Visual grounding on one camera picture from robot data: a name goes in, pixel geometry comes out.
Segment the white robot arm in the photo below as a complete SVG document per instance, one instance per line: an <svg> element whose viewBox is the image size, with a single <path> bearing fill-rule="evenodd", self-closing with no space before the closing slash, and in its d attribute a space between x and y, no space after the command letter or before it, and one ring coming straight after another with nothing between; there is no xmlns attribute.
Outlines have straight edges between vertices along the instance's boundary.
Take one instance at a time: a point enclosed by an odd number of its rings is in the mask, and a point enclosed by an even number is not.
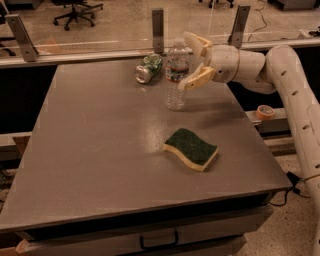
<svg viewBox="0 0 320 256"><path fill-rule="evenodd" d="M201 64L180 82L180 90L195 89L213 80L235 81L262 94L279 93L303 178L320 214L320 103L296 52L288 45L274 46L266 54L214 46L191 32L184 33L183 38Z"/></svg>

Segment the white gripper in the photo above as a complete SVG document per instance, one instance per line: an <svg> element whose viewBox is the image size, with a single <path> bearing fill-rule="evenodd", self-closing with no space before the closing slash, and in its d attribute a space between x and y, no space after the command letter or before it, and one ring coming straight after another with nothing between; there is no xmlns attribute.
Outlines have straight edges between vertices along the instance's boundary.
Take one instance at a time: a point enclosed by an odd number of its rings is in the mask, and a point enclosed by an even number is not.
<svg viewBox="0 0 320 256"><path fill-rule="evenodd" d="M196 57L205 57L212 47L212 42L191 32L183 34L186 45ZM205 85L210 80L230 82L236 75L239 65L239 50L234 46L216 45L208 52L205 65L201 63L197 69L183 79L178 89L192 90Z"/></svg>

